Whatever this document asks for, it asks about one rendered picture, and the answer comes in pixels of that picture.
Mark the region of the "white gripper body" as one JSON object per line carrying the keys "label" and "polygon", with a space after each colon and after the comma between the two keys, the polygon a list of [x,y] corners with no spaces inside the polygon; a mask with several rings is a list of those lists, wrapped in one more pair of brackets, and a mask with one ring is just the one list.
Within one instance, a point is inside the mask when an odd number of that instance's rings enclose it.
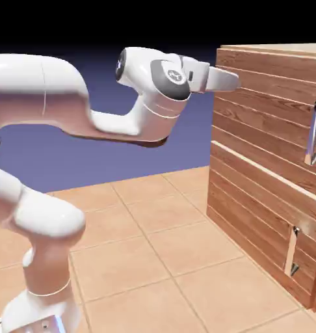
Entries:
{"label": "white gripper body", "polygon": [[207,92],[232,92],[239,88],[239,76],[236,73],[209,67],[206,84]]}

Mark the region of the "wooden plank cabinet door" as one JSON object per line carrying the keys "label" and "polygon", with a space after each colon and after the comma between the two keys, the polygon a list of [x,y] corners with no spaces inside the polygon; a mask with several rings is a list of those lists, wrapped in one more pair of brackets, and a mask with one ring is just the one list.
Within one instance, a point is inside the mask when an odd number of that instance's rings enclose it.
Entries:
{"label": "wooden plank cabinet door", "polygon": [[[207,215],[275,281],[316,311],[316,199],[285,178],[212,141]],[[300,229],[293,276],[284,273],[292,227]]]}
{"label": "wooden plank cabinet door", "polygon": [[241,86],[215,94],[213,140],[316,195],[316,163],[304,162],[316,54],[224,47],[216,65],[238,74]]}

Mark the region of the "wooden cabinet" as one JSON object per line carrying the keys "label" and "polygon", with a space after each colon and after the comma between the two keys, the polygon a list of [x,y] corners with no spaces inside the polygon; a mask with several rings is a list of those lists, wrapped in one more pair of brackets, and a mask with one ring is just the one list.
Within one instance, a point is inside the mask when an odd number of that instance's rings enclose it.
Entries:
{"label": "wooden cabinet", "polygon": [[316,44],[222,46],[207,215],[316,311]]}

